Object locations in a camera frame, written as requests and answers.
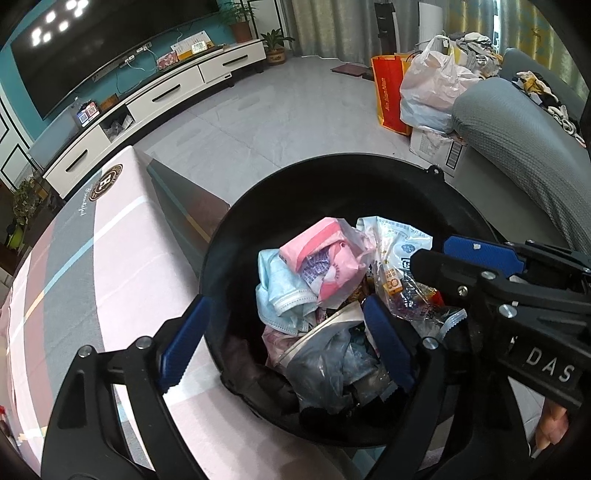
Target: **television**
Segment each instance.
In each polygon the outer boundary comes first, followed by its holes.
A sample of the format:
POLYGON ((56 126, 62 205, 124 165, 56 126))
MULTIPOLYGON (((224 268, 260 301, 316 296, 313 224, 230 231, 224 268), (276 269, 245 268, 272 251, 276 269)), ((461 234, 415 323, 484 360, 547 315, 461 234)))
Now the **television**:
POLYGON ((148 40, 219 10, 216 0, 57 0, 11 44, 39 115, 148 40))

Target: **white tv cabinet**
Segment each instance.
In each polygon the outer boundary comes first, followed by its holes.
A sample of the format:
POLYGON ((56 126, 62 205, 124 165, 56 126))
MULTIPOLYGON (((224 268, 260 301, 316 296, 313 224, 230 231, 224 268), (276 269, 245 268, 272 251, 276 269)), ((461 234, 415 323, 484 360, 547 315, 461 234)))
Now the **white tv cabinet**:
POLYGON ((142 127, 195 94, 230 79, 235 70, 256 63, 257 71, 262 71, 264 58, 261 40, 251 40, 227 46, 170 70, 101 114, 47 167, 43 177, 61 198, 67 200, 82 180, 123 148, 125 141, 142 127), (110 141, 101 127, 101 120, 110 118, 122 108, 129 110, 134 123, 110 141))

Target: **cardboard box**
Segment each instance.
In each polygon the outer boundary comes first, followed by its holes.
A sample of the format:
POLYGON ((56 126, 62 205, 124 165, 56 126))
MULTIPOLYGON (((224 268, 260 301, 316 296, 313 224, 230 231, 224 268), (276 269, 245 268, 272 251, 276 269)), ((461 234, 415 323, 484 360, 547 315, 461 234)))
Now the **cardboard box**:
POLYGON ((410 151, 451 175, 457 174, 469 147, 460 138, 413 128, 410 151))
POLYGON ((192 46, 200 41, 204 41, 208 48, 215 46, 209 35, 203 30, 171 45, 170 48, 177 53, 179 60, 184 60, 193 55, 192 46))

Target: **black trash can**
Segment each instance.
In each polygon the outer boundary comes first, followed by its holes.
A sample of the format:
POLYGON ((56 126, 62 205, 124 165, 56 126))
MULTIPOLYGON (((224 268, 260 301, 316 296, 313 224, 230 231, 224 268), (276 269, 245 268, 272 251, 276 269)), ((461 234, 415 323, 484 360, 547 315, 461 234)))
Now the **black trash can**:
POLYGON ((213 300, 205 338, 223 383, 256 415, 313 442, 385 445, 406 397, 394 394, 377 410, 300 417, 287 380, 265 367, 264 324, 255 299, 258 253, 279 248, 326 216, 354 226, 357 218, 374 215, 429 233, 438 251, 454 234, 497 241, 482 215, 445 183, 439 169, 378 155, 335 154, 291 165, 246 192, 223 218, 204 261, 200 290, 213 300))

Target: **drawer handle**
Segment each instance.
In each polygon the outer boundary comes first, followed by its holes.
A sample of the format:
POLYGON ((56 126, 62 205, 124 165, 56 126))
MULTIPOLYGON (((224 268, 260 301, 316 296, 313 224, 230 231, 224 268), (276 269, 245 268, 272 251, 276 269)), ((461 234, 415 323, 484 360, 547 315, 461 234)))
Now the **drawer handle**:
POLYGON ((66 171, 70 171, 71 169, 73 169, 76 166, 76 164, 85 157, 87 153, 88 149, 84 150, 80 155, 78 155, 78 158, 72 162, 72 165, 66 168, 66 171))
POLYGON ((244 60, 247 58, 248 58, 248 55, 243 55, 242 57, 238 57, 237 59, 227 61, 226 63, 222 63, 222 67, 225 67, 227 65, 230 65, 232 63, 236 63, 237 61, 241 61, 241 60, 244 60))
POLYGON ((176 87, 172 87, 170 90, 166 90, 162 95, 158 95, 156 98, 152 98, 153 102, 158 102, 163 97, 166 97, 169 93, 173 93, 175 90, 181 88, 181 84, 179 83, 176 87))

